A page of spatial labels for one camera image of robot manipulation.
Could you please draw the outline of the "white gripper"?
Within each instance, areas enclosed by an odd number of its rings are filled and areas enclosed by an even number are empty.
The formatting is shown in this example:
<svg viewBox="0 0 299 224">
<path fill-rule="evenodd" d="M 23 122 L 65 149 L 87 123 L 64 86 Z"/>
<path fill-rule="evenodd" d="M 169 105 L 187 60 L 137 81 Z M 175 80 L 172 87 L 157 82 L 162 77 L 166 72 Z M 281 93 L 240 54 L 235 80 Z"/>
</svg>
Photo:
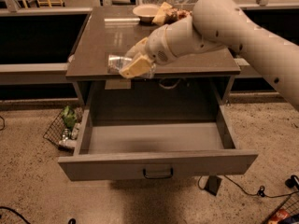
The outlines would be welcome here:
<svg viewBox="0 0 299 224">
<path fill-rule="evenodd" d="M 167 65 L 175 61 L 177 57 L 167 44 L 166 30 L 167 25 L 161 26 L 148 38 L 144 37 L 133 45 L 125 53 L 125 57 L 132 60 L 119 71 L 120 75 L 124 78 L 140 77 L 150 72 L 153 61 L 159 65 Z"/>
</svg>

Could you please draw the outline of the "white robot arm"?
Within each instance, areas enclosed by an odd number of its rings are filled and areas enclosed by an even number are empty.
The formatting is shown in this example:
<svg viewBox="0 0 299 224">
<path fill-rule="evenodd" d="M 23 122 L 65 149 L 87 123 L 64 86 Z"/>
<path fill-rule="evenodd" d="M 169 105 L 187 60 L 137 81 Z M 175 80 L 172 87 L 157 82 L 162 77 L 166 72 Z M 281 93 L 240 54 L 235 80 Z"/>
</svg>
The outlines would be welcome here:
<svg viewBox="0 0 299 224">
<path fill-rule="evenodd" d="M 125 78 L 156 65 L 227 47 L 245 59 L 287 102 L 299 109 L 299 46 L 254 23 L 233 0 L 198 0 L 192 14 L 154 30 L 131 47 Z"/>
</svg>

